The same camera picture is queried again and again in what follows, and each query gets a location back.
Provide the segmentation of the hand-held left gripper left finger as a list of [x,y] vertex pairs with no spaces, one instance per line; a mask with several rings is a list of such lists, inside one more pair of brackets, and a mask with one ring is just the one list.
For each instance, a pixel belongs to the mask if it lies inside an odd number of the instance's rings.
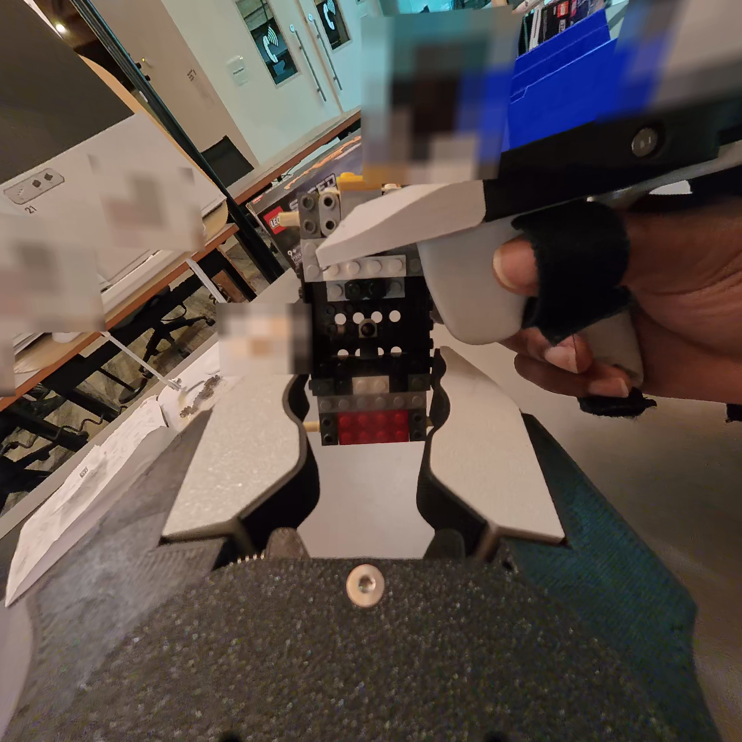
[[318,504],[320,477],[303,426],[306,375],[245,377],[211,409],[161,536],[226,537],[263,551]]

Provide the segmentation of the toy brick car chassis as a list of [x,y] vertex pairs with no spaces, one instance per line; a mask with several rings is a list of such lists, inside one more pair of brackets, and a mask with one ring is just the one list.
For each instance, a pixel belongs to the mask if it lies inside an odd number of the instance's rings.
[[301,263],[295,272],[311,310],[310,389],[325,447],[423,441],[431,388],[432,300],[416,246],[371,256],[404,255],[407,274],[385,280],[386,295],[348,301],[344,284],[325,281],[317,248],[362,203],[387,191],[306,193],[280,216],[298,227]]

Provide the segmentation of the large black screen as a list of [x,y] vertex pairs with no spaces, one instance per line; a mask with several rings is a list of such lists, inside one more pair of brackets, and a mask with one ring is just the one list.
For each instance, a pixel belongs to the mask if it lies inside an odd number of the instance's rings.
[[23,1],[1,2],[1,181],[132,116]]

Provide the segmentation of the person's right hand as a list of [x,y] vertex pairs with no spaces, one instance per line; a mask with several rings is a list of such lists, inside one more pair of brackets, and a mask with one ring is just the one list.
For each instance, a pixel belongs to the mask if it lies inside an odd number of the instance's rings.
[[[631,243],[623,284],[644,367],[643,391],[741,403],[741,201],[646,195],[622,213]],[[550,344],[536,328],[500,343],[516,372],[548,392],[625,399],[625,370],[599,362],[584,335]]]

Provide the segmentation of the clear bag of black pieces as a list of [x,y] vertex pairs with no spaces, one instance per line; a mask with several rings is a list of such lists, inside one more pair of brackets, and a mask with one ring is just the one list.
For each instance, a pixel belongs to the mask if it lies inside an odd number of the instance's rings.
[[174,424],[174,421],[196,415],[203,403],[217,392],[224,380],[221,374],[214,374],[194,385],[182,386],[178,390],[169,387],[164,389],[157,396],[163,417],[170,421],[168,424]]

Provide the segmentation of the toy set box yellow car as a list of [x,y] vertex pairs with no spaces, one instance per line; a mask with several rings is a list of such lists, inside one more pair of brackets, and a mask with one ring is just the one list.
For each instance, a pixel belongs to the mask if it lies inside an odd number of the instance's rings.
[[334,188],[336,176],[337,171],[331,168],[326,172],[314,170],[300,177],[287,177],[246,202],[272,246],[293,270],[301,263],[301,235],[298,227],[282,226],[280,216],[297,211],[300,196],[306,193],[317,195],[327,188]]

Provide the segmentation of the yellow hinge brick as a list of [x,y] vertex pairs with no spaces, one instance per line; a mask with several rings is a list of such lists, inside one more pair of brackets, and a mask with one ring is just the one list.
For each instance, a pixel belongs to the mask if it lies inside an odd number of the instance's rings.
[[398,189],[401,186],[396,183],[380,183],[371,180],[365,180],[360,174],[343,172],[336,178],[336,187],[339,192],[359,192],[359,191],[388,191]]

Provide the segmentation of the white printed paper bag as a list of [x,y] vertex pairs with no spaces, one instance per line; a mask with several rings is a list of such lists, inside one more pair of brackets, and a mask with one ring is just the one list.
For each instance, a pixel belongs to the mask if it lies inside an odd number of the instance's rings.
[[55,544],[99,505],[115,502],[175,437],[157,398],[144,400],[23,525],[5,590],[5,606],[22,595],[59,559]]

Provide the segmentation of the instruction booklet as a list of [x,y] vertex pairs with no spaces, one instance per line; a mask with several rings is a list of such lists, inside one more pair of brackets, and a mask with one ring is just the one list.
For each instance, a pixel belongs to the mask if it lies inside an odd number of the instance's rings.
[[205,245],[224,194],[146,113],[135,113],[2,183],[2,212],[80,228],[106,284]]

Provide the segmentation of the white narrow long plate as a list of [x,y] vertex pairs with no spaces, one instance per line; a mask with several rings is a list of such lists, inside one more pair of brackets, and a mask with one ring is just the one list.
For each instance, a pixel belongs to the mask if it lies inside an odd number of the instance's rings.
[[404,255],[371,256],[332,264],[323,271],[325,281],[351,281],[375,277],[403,277],[407,274]]

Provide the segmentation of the grey desk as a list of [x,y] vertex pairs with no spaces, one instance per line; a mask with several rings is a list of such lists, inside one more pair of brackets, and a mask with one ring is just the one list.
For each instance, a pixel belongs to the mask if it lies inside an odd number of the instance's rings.
[[263,551],[167,542],[201,412],[2,606],[2,740],[740,740],[740,422],[646,392],[594,416],[498,344],[432,336],[520,409],[562,543],[478,560],[436,535],[432,422],[307,432],[318,504]]

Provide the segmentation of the white book stand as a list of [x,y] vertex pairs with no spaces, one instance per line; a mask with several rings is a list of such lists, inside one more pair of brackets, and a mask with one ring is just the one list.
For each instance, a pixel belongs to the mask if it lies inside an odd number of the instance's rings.
[[186,270],[192,270],[197,275],[197,286],[204,285],[216,296],[217,289],[206,276],[204,270],[197,267],[197,262],[208,256],[222,245],[230,236],[236,233],[236,226],[227,224],[228,207],[221,203],[203,219],[205,230],[205,244],[200,252],[191,255],[171,254],[159,252],[137,270],[143,272],[146,282],[134,286],[133,292],[122,296],[121,301],[109,308],[106,312],[106,332],[83,332],[66,342],[57,342],[51,335],[45,335],[28,349],[24,350],[15,361],[15,392],[2,396],[1,409],[4,410],[18,398],[23,397],[35,385],[41,384],[48,376],[56,372],[72,357],[78,355],[94,341],[104,339],[124,351],[138,361],[146,370],[167,385],[178,389],[179,381],[167,381],[161,374],[152,368],[146,360],[126,349],[128,340],[117,340],[113,337],[111,328],[124,321],[130,314],[138,310],[151,297],[169,286]]

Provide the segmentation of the blue storage bin stack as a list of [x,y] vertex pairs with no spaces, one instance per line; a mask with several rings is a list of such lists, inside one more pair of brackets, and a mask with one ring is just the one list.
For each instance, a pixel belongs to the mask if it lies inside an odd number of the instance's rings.
[[569,24],[516,60],[504,151],[593,122],[608,106],[616,40],[606,11],[577,19],[570,5],[545,9],[548,22]]

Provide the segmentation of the door window with phone icon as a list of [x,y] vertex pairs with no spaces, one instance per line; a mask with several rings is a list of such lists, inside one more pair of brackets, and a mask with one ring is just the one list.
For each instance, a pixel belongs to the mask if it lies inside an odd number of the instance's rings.
[[298,74],[283,32],[269,1],[235,1],[235,6],[273,83],[283,84]]
[[351,37],[341,1],[316,1],[315,9],[331,50],[347,45]]

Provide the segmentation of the black slanted pole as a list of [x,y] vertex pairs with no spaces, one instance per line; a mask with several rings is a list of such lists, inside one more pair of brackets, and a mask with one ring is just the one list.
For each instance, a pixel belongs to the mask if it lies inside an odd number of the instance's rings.
[[229,194],[228,188],[219,179],[217,173],[203,157],[190,137],[186,134],[177,119],[172,115],[160,95],[155,91],[144,72],[125,50],[122,43],[108,27],[94,4],[90,1],[72,1],[78,14],[93,31],[99,42],[116,61],[121,71],[130,80],[132,85],[146,98],[156,117],[165,126],[165,130],[172,135],[177,144],[191,159],[206,173],[207,177],[218,187],[226,198],[228,214],[237,227],[237,240],[246,254],[251,258],[258,271],[269,282],[274,283],[285,272],[283,266],[273,255],[272,250],[265,245],[262,237],[254,228],[246,211],[239,206]]

